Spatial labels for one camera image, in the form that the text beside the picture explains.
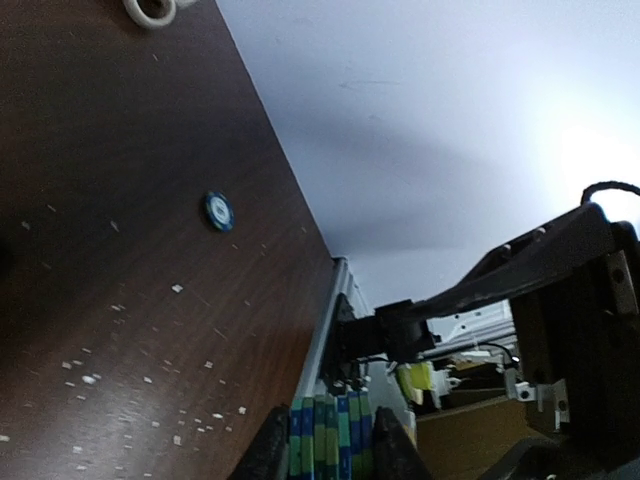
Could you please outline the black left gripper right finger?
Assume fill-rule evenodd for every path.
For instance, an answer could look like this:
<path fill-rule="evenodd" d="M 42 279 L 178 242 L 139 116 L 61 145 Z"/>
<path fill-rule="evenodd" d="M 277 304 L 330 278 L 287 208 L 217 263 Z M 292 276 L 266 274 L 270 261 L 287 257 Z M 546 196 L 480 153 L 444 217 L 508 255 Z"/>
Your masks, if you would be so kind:
<path fill-rule="evenodd" d="M 433 478 L 392 409 L 377 408 L 372 440 L 375 479 Z"/>

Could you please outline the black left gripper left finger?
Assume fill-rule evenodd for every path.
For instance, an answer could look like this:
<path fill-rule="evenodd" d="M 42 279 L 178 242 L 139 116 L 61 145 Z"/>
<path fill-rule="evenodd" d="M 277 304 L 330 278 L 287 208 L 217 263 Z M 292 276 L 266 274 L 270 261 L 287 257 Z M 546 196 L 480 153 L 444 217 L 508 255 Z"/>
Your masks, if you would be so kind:
<path fill-rule="evenodd" d="M 276 480 L 286 477 L 289 407 L 274 407 L 235 466 L 232 480 Z"/>

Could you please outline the green poker chip stack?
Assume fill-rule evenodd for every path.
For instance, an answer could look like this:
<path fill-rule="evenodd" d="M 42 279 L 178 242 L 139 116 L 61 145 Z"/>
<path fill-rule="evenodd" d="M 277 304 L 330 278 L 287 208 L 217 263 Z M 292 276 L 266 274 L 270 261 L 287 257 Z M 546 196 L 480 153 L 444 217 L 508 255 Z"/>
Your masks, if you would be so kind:
<path fill-rule="evenodd" d="M 289 411 L 289 479 L 372 479 L 373 415 L 366 391 L 296 398 Z"/>

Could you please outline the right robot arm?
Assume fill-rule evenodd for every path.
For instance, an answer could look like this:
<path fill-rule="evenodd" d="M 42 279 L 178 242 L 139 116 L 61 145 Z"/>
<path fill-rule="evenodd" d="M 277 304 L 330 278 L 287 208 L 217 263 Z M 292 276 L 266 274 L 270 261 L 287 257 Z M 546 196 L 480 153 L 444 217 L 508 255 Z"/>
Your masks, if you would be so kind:
<path fill-rule="evenodd" d="M 621 181 L 587 187 L 577 208 L 488 252 L 455 286 L 356 317 L 339 295 L 321 364 L 330 390 L 357 367 L 412 365 L 436 347 L 428 321 L 509 305 L 519 357 L 508 394 L 535 436 L 514 445 L 488 479 L 635 479 L 639 475 L 639 238 L 609 221 L 596 193 L 637 193 Z"/>

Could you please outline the white mug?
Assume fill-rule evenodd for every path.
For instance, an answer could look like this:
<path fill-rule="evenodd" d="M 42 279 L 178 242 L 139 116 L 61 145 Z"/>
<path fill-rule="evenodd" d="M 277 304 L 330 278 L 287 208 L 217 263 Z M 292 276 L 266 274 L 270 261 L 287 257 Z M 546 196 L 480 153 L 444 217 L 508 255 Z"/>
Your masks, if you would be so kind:
<path fill-rule="evenodd" d="M 123 0 L 122 3 L 136 25 L 157 30 L 170 25 L 180 10 L 190 8 L 198 0 Z"/>

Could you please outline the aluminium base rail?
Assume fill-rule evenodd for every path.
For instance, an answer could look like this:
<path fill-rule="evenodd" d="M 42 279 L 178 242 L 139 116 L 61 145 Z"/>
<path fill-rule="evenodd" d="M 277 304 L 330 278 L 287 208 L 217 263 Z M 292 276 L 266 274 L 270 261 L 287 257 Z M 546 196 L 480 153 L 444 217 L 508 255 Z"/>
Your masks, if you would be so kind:
<path fill-rule="evenodd" d="M 311 343 L 295 390 L 294 398 L 310 397 L 326 390 L 322 367 L 329 351 L 333 327 L 333 314 L 340 294 L 345 294 L 357 316 L 371 312 L 348 260 L 334 258 L 334 268 L 329 293 L 323 313 L 313 331 Z"/>

